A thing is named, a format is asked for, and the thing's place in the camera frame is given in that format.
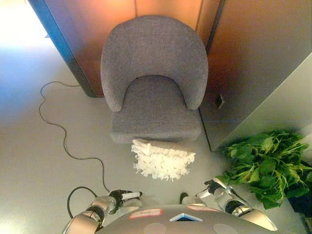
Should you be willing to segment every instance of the wooden wall panel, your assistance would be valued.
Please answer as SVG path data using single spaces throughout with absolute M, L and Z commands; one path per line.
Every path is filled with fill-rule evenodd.
M 219 3 L 220 0 L 202 0 L 196 31 L 203 40 L 205 46 L 208 42 Z
M 170 16 L 194 30 L 200 11 L 201 0 L 136 0 L 137 16 Z
M 98 97 L 103 96 L 103 45 L 119 23 L 134 18 L 134 0 L 46 0 L 80 67 Z

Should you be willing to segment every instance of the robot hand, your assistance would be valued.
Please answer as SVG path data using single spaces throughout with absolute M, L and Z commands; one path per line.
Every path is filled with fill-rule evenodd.
M 94 234 L 102 228 L 107 214 L 114 214 L 127 199 L 137 198 L 142 192 L 114 190 L 108 196 L 98 196 L 90 206 L 73 217 L 63 230 L 63 234 Z

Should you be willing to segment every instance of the gray upholstery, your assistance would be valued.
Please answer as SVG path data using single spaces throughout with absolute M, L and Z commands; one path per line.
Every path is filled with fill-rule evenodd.
M 182 22 L 142 16 L 116 26 L 101 61 L 112 139 L 195 139 L 207 77 L 205 47 Z
M 170 77 L 190 110 L 204 97 L 208 62 L 204 44 L 182 22 L 164 16 L 142 16 L 116 26 L 102 53 L 101 79 L 109 108 L 120 111 L 129 84 L 137 77 Z
M 195 140 L 201 132 L 198 110 L 188 110 L 178 85 L 171 79 L 147 76 L 134 80 L 124 105 L 113 112 L 111 137 L 127 143 L 136 138 Z

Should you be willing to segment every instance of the label sticker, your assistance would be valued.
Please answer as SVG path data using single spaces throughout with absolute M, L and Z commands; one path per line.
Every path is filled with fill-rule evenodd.
M 204 206 L 187 206 L 189 209 L 193 211 L 220 211 L 214 208 L 204 207 Z
M 162 215 L 162 209 L 150 209 L 132 213 L 129 218 L 144 218 Z

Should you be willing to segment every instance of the gray floor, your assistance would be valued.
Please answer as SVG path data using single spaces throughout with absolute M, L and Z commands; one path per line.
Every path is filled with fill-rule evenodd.
M 73 188 L 87 186 L 98 195 L 107 194 L 100 164 L 70 158 L 62 148 L 64 132 L 39 117 L 42 85 L 76 81 L 49 39 L 2 46 L 0 61 L 0 233 L 60 233 L 69 221 L 66 199 Z M 183 142 L 196 152 L 188 175 L 174 182 L 143 177 L 133 169 L 130 144 L 115 144 L 109 137 L 111 112 L 104 98 L 89 98 L 80 87 L 58 84 L 48 86 L 44 94 L 43 115 L 68 130 L 69 151 L 76 157 L 101 158 L 107 187 L 142 191 L 145 205 L 178 203 L 181 192 L 194 195 L 203 190 L 203 182 L 228 165 L 209 151 L 202 133 L 194 142 Z M 71 200 L 72 213 L 83 211 L 92 200 L 87 191 L 77 191 Z M 205 201 L 215 207 L 211 197 Z M 278 228 L 305 233 L 287 201 L 266 214 Z

